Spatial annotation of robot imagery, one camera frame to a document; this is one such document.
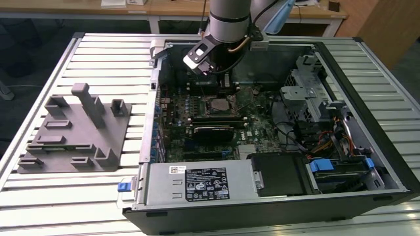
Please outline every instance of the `barcode sticker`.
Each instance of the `barcode sticker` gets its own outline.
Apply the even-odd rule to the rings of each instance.
[[[169,174],[184,174],[187,166],[169,166]]]

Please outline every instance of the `wooden table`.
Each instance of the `wooden table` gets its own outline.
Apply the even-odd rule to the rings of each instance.
[[[148,20],[151,32],[160,33],[160,20],[199,21],[204,0],[148,0],[144,6],[101,9],[101,0],[0,0],[0,17],[45,19]],[[347,13],[328,11],[328,0],[320,7],[308,6],[292,10],[287,23],[327,24],[325,37],[333,37]]]

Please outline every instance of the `motherboard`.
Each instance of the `motherboard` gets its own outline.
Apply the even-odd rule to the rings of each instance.
[[[279,152],[271,106],[273,93],[237,86],[231,95],[163,91],[165,162],[237,160]]]

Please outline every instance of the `white table leg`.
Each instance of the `white table leg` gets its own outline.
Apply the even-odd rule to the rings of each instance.
[[[151,25],[151,32],[152,33],[160,33],[160,28],[159,28],[159,16],[149,16],[149,25]]]
[[[327,26],[327,29],[324,31],[324,35],[323,37],[335,37],[336,35],[336,31],[340,28],[343,19],[333,19],[329,23],[329,25]]]

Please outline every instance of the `white label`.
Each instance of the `white label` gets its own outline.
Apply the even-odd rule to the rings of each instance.
[[[223,190],[223,191],[216,191],[216,195],[223,195],[223,194],[228,194],[229,193],[229,191],[228,190]]]
[[[187,166],[169,166],[169,174],[184,174]]]
[[[128,13],[145,14],[145,13],[147,13],[147,11],[128,11]]]

